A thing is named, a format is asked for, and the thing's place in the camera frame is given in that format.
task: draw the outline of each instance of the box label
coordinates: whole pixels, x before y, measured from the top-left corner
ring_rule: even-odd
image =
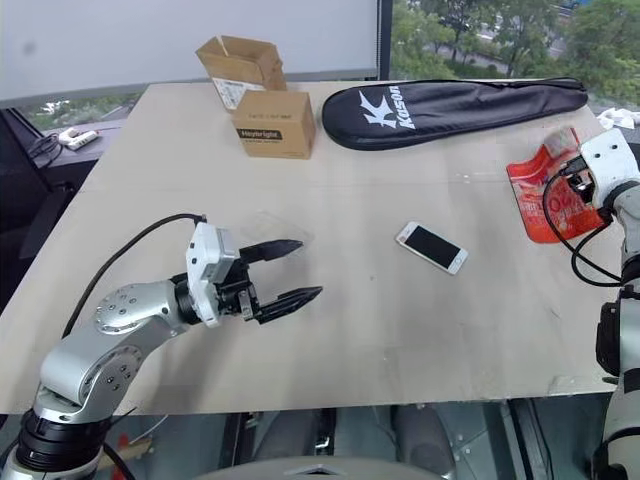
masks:
[[[247,90],[265,89],[262,85],[258,85],[257,83],[238,82],[235,80],[216,77],[211,77],[211,80],[213,80],[213,83],[218,89],[220,98],[222,98],[222,103],[224,103],[224,106],[229,110],[235,110],[238,108],[238,104],[240,103],[240,100],[242,100],[244,92]]]
[[[263,130],[254,128],[236,128],[238,136],[247,140],[282,140],[280,130]]]

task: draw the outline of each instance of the cardboard box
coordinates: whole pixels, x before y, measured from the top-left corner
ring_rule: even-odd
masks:
[[[273,43],[222,36],[196,55],[218,90],[227,111],[234,111],[247,90],[286,90],[282,61]]]
[[[309,158],[316,134],[306,92],[248,91],[233,125],[252,157]]]

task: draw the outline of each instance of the phone screen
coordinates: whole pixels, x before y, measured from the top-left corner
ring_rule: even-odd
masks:
[[[455,245],[451,245],[420,226],[416,227],[409,235],[405,244],[446,269],[460,252],[460,249]]]

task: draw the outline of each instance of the white plug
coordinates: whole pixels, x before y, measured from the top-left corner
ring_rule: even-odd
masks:
[[[80,147],[98,138],[98,135],[98,132],[95,130],[80,133],[78,129],[71,127],[58,135],[58,143],[71,150],[78,150]]]

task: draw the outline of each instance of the window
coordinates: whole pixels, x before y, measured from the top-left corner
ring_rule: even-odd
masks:
[[[58,100],[21,107],[22,114],[38,129],[52,130],[84,123],[126,118],[142,93]]]
[[[390,77],[572,76],[640,103],[638,0],[394,0]]]

